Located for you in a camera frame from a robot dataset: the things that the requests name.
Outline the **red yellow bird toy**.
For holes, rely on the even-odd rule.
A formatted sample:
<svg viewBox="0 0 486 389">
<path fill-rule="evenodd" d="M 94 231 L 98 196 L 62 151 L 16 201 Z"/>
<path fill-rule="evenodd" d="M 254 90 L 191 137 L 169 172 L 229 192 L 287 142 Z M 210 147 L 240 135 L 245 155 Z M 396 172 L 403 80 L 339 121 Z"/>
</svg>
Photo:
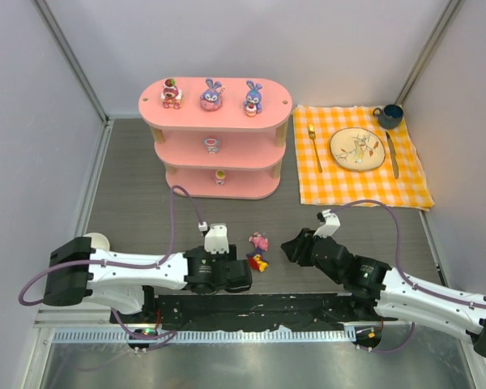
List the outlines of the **red yellow bird toy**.
<svg viewBox="0 0 486 389">
<path fill-rule="evenodd" d="M 246 258 L 250 267 L 255 271 L 264 272 L 269 266 L 269 263 L 263 258 L 263 251 L 259 248 L 248 253 Z"/>
</svg>

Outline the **pink pig toy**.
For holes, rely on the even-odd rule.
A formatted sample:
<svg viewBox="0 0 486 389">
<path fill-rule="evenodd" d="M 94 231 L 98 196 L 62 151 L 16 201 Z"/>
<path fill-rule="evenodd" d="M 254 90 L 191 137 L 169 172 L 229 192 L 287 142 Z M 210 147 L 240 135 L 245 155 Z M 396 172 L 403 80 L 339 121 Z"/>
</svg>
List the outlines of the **pink pig toy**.
<svg viewBox="0 0 486 389">
<path fill-rule="evenodd" d="M 269 241 L 261 233 L 256 232 L 249 237 L 249 242 L 254 245 L 255 250 L 268 251 Z"/>
</svg>

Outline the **purple bunny with cake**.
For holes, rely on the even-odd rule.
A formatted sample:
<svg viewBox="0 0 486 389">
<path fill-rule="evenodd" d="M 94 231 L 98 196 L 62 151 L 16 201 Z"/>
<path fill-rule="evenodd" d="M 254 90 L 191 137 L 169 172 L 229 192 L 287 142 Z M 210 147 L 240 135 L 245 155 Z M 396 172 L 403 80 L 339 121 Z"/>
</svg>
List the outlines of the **purple bunny with cake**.
<svg viewBox="0 0 486 389">
<path fill-rule="evenodd" d="M 250 79 L 246 81 L 246 85 L 249 91 L 245 96 L 244 110 L 248 117 L 254 117 L 262 112 L 262 85 Z"/>
</svg>

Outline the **pink bear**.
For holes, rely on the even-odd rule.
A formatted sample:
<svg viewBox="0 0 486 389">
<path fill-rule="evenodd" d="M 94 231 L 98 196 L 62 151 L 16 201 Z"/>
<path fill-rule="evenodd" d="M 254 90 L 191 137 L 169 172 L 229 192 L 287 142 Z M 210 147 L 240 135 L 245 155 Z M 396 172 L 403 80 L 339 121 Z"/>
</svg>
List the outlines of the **pink bear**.
<svg viewBox="0 0 486 389">
<path fill-rule="evenodd" d="M 180 109 L 184 100 L 183 91 L 177 86 L 176 80 L 168 78 L 164 81 L 160 95 L 165 109 Z"/>
</svg>

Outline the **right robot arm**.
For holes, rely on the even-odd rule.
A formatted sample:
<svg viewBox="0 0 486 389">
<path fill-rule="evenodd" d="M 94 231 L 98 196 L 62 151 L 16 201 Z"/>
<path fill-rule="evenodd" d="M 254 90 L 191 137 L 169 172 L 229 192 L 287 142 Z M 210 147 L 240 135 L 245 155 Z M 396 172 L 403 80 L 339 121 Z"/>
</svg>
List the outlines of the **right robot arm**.
<svg viewBox="0 0 486 389">
<path fill-rule="evenodd" d="M 382 318 L 410 321 L 470 342 L 486 358 L 486 295 L 402 275 L 382 261 L 352 254 L 332 237 L 302 229 L 281 245 L 288 260 L 316 267 Z"/>
</svg>

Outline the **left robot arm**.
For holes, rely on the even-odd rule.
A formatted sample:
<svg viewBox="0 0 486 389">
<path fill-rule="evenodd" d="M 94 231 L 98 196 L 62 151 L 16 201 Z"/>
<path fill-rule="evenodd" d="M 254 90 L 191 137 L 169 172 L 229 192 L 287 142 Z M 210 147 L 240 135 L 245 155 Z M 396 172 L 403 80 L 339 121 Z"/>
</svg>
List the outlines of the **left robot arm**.
<svg viewBox="0 0 486 389">
<path fill-rule="evenodd" d="M 198 246 L 171 254 L 159 265 L 160 255 L 116 253 L 94 248 L 90 237 L 77 237 L 50 255 L 49 265 L 85 260 L 78 266 L 48 274 L 42 302 L 47 306 L 76 306 L 82 301 L 107 306 L 120 314 L 143 310 L 145 287 L 189 290 L 199 295 L 250 289 L 252 273 L 237 248 L 212 254 Z"/>
</svg>

